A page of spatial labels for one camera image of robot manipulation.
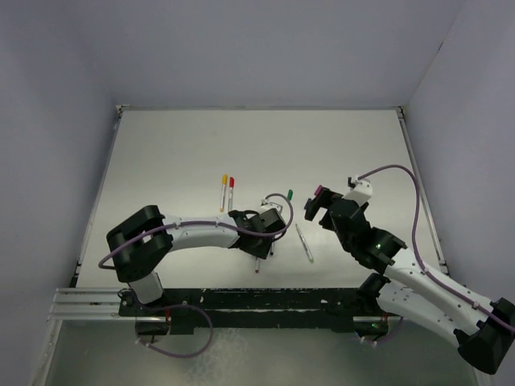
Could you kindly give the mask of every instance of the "white table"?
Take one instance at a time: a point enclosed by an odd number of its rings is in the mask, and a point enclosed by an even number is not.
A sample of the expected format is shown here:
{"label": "white table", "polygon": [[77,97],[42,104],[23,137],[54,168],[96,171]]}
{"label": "white table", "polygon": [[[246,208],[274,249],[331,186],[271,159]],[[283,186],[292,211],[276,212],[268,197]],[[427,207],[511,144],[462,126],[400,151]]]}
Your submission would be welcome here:
{"label": "white table", "polygon": [[[343,251],[303,206],[319,184],[347,191],[347,177],[410,158],[395,111],[125,111],[118,129],[85,248],[78,287],[121,287],[97,262],[109,252],[106,233],[141,207],[157,204],[177,216],[219,214],[223,174],[236,179],[234,209],[256,207],[271,192],[294,191],[295,222],[315,263],[292,228],[275,256],[254,272],[254,258],[238,250],[196,248],[171,253],[157,272],[164,287],[356,287],[370,274]],[[366,212],[409,246],[414,188],[399,170],[371,177]],[[438,266],[428,219],[421,211],[418,242]]]}

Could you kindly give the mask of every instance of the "pen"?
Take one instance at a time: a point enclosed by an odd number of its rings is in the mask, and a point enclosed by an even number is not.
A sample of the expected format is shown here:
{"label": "pen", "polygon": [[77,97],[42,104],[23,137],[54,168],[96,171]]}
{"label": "pen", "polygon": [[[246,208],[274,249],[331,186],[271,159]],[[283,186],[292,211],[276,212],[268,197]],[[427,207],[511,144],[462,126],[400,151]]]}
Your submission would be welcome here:
{"label": "pen", "polygon": [[233,209],[233,190],[234,190],[234,178],[229,179],[229,201],[227,203],[227,212]]}
{"label": "pen", "polygon": [[222,177],[222,202],[220,203],[220,211],[224,211],[225,207],[225,191],[227,190],[227,175]]}
{"label": "pen", "polygon": [[315,259],[313,259],[313,255],[311,254],[311,250],[309,249],[309,246],[307,245],[306,238],[304,237],[303,233],[301,232],[299,225],[295,223],[295,228],[297,229],[297,233],[300,237],[300,242],[303,243],[304,251],[306,251],[307,259],[310,263],[314,263]]}

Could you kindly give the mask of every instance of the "wire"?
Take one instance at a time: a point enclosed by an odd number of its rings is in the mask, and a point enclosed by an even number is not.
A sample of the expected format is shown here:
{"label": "wire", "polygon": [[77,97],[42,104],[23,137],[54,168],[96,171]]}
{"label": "wire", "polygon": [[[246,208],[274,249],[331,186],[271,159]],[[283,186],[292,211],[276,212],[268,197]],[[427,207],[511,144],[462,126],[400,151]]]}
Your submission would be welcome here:
{"label": "wire", "polygon": [[[239,228],[239,227],[231,225],[231,224],[217,223],[216,221],[207,221],[207,220],[184,221],[184,222],[180,223],[179,226],[180,227],[189,227],[189,226],[192,226],[192,225],[215,225],[215,226],[220,226],[222,228],[232,229],[233,231],[237,231],[239,233],[244,233],[244,234],[249,235],[249,236],[275,237],[277,235],[281,235],[281,234],[285,233],[288,230],[288,228],[290,227],[291,223],[293,222],[293,206],[291,205],[290,200],[285,195],[282,195],[281,193],[271,193],[271,194],[267,195],[265,197],[265,199],[269,199],[270,197],[280,197],[280,198],[284,199],[286,201],[286,203],[288,204],[288,207],[290,208],[290,219],[288,220],[288,222],[286,223],[286,225],[285,225],[285,227],[283,229],[279,229],[276,232],[270,232],[270,233],[253,232],[253,231],[249,231],[249,230],[244,229],[244,228]],[[132,239],[126,241],[125,243],[123,243],[122,245],[120,245],[119,247],[117,247],[113,251],[111,251],[111,253],[109,253],[108,255],[103,257],[98,262],[98,268],[100,268],[100,269],[115,270],[114,267],[105,265],[106,261],[112,259],[114,256],[119,254],[122,250],[124,250],[125,248],[129,247],[130,245],[140,241],[144,237],[153,235],[153,234],[155,234],[157,232],[161,232],[161,231],[164,231],[164,230],[167,230],[167,229],[170,229],[170,228],[177,228],[177,224],[173,223],[173,224],[161,225],[160,227],[153,228],[153,229],[151,229],[149,231],[146,231],[144,233],[141,233],[141,234],[137,235],[136,237],[133,237]]]}
{"label": "wire", "polygon": [[364,175],[359,176],[357,179],[366,179],[370,175],[374,175],[380,171],[387,170],[387,169],[401,169],[405,171],[410,177],[411,181],[413,181],[414,188],[415,188],[415,216],[413,220],[413,227],[411,229],[411,244],[413,245],[413,251],[415,255],[415,260],[417,261],[418,265],[422,268],[422,271],[438,286],[446,290],[447,292],[455,295],[457,298],[460,298],[464,302],[470,304],[473,308],[478,309],[483,314],[487,315],[489,318],[494,320],[497,324],[504,327],[506,330],[511,332],[512,334],[515,333],[515,327],[510,326],[508,323],[504,322],[500,318],[498,318],[496,315],[492,314],[490,311],[488,311],[486,308],[484,308],[481,304],[476,304],[472,299],[468,298],[467,296],[461,294],[460,292],[456,291],[455,289],[451,288],[449,285],[446,285],[445,283],[442,283],[435,275],[433,275],[429,270],[426,269],[426,264],[422,260],[420,256],[420,252],[418,251],[418,245],[417,245],[417,223],[418,223],[418,214],[420,212],[420,186],[418,185],[417,178],[413,174],[413,172],[408,169],[407,167],[403,165],[386,165],[382,167],[378,167],[377,169],[371,170],[368,173],[365,173]]}
{"label": "wire", "polygon": [[164,306],[164,307],[149,307],[149,306],[145,306],[143,303],[141,303],[139,301],[139,299],[136,296],[136,294],[134,294],[134,291],[132,291],[131,289],[126,289],[126,290],[133,294],[132,298],[134,299],[134,301],[138,304],[138,306],[140,306],[144,310],[158,312],[158,311],[169,311],[169,310],[176,310],[176,309],[184,309],[184,308],[186,308],[186,309],[189,309],[189,310],[197,311],[199,314],[204,316],[206,321],[208,322],[208,325],[209,325],[209,338],[208,338],[208,341],[199,350],[197,350],[195,352],[192,352],[191,354],[176,354],[174,352],[169,352],[169,351],[163,350],[162,348],[156,347],[156,346],[154,346],[154,345],[152,345],[150,343],[145,343],[145,342],[142,341],[141,336],[139,336],[138,331],[136,330],[136,327],[134,327],[134,332],[136,334],[136,338],[137,338],[137,342],[138,343],[142,344],[145,347],[150,348],[153,351],[158,352],[159,354],[163,354],[163,355],[166,355],[166,356],[170,356],[171,358],[179,358],[179,359],[194,358],[194,357],[202,354],[204,351],[206,351],[208,349],[209,344],[211,344],[211,341],[212,341],[212,336],[213,336],[214,330],[213,330],[213,326],[212,326],[212,321],[209,318],[209,315],[206,313],[206,311],[202,310],[201,308],[199,308],[197,306],[192,306],[190,304],[175,304],[173,306]]}

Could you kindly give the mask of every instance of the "gray wall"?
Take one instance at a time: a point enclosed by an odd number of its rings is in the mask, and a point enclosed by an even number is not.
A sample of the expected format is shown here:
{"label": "gray wall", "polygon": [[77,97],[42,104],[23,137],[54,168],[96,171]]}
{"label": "gray wall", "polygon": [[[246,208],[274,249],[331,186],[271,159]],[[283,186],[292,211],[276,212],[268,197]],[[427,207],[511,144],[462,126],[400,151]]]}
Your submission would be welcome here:
{"label": "gray wall", "polygon": [[[452,276],[515,301],[515,2],[472,0],[407,106]],[[496,384],[513,385],[515,350]]]}
{"label": "gray wall", "polygon": [[26,385],[73,272],[114,102],[60,4],[0,4],[0,374]]}
{"label": "gray wall", "polygon": [[117,103],[405,104],[463,0],[66,2]]}

